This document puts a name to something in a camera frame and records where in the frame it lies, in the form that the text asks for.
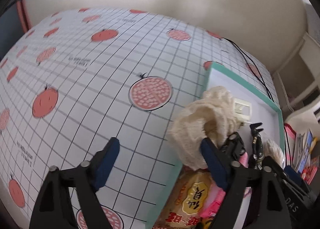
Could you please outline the pink hair roller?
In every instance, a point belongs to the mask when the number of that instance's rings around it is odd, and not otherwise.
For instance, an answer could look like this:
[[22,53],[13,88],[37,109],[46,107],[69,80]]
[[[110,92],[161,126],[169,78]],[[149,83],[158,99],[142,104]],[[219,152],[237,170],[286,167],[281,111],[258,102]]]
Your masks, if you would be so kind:
[[[248,167],[247,152],[245,152],[244,155],[240,156],[239,162],[243,166]],[[251,191],[252,191],[251,187],[246,187],[244,198],[250,195]],[[213,182],[212,185],[210,186],[210,190],[209,190],[207,199],[204,203],[204,206],[199,212],[199,216],[203,219],[214,217],[217,214],[224,200],[225,194],[226,194],[225,191],[220,187],[218,187],[215,182]]]

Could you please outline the pomegranate print bed sheet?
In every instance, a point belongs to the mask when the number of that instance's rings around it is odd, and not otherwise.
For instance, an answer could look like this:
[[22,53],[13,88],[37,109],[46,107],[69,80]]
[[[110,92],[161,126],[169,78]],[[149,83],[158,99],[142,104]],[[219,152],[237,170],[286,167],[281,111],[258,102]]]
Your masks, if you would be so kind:
[[50,166],[74,168],[116,137],[97,196],[117,227],[145,228],[178,159],[167,132],[202,96],[209,61],[278,98],[263,63],[178,19],[78,9],[32,27],[1,60],[1,200],[18,226],[28,228]]

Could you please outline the rice cracker snack packet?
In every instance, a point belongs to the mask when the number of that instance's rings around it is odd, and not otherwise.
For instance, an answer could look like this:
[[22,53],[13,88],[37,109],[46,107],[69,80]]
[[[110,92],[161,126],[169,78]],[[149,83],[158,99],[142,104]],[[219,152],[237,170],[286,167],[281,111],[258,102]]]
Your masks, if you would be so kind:
[[183,169],[153,228],[195,228],[212,184],[210,172]]

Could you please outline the teal white shallow box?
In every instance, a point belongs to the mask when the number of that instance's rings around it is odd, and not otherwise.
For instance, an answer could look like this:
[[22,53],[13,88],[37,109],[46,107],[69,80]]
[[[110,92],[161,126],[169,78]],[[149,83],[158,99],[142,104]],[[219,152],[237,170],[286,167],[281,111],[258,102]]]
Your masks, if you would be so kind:
[[[284,151],[284,123],[280,108],[273,103],[259,89],[247,82],[245,79],[227,69],[219,63],[212,63],[206,71],[204,86],[202,91],[212,87],[223,86],[237,98],[251,103],[251,122],[263,122],[265,137],[273,139],[281,150]],[[174,187],[183,164],[179,159],[175,159],[174,167],[167,172],[166,186],[157,198],[156,205],[150,209],[146,217],[145,228],[152,228],[165,202]]]

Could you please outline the black gold action figure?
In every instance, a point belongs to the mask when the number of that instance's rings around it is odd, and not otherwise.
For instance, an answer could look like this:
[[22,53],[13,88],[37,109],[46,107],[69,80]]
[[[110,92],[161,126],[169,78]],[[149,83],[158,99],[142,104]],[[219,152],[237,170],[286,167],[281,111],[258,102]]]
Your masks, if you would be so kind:
[[264,148],[260,133],[264,130],[261,128],[262,122],[250,124],[252,135],[252,155],[249,158],[249,167],[262,170],[262,161],[264,159]]

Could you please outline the cream lace cloth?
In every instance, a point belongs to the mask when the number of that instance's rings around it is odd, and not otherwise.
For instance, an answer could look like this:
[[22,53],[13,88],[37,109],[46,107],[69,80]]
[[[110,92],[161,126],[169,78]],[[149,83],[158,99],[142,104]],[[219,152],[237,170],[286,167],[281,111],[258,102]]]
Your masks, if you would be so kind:
[[183,108],[168,131],[168,142],[183,165],[192,170],[206,169],[200,144],[209,138],[221,148],[241,121],[234,116],[234,97],[222,86],[212,87],[201,99]]

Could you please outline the cotton swab bundle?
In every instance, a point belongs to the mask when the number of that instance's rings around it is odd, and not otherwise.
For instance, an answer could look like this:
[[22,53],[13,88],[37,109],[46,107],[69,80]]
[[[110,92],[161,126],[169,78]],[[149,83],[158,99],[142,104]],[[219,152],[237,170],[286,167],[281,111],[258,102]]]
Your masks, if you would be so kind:
[[285,165],[285,156],[281,148],[271,139],[267,139],[263,143],[264,155],[270,156],[281,168]]

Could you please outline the cream plastic hair clip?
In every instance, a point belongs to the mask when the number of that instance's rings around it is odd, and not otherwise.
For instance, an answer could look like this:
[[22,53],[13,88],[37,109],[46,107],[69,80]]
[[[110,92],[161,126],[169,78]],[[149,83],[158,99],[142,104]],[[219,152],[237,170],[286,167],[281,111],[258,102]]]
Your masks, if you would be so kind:
[[250,102],[235,98],[233,103],[234,116],[242,121],[248,122],[252,116],[252,105]]

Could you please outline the white shelf unit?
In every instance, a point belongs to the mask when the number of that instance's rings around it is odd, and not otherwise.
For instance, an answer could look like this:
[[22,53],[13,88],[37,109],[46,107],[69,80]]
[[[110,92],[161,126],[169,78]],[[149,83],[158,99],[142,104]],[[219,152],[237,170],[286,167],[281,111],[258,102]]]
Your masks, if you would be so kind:
[[319,16],[309,2],[304,6],[307,29],[272,75],[284,118],[319,97]]

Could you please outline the black toy car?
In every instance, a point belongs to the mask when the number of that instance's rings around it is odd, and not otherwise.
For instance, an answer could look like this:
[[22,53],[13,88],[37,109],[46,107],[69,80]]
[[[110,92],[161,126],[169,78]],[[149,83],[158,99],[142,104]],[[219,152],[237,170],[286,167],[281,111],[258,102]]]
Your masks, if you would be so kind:
[[237,131],[227,137],[227,140],[220,148],[220,151],[225,153],[232,160],[240,160],[240,157],[245,154],[246,150],[244,147],[244,142]]

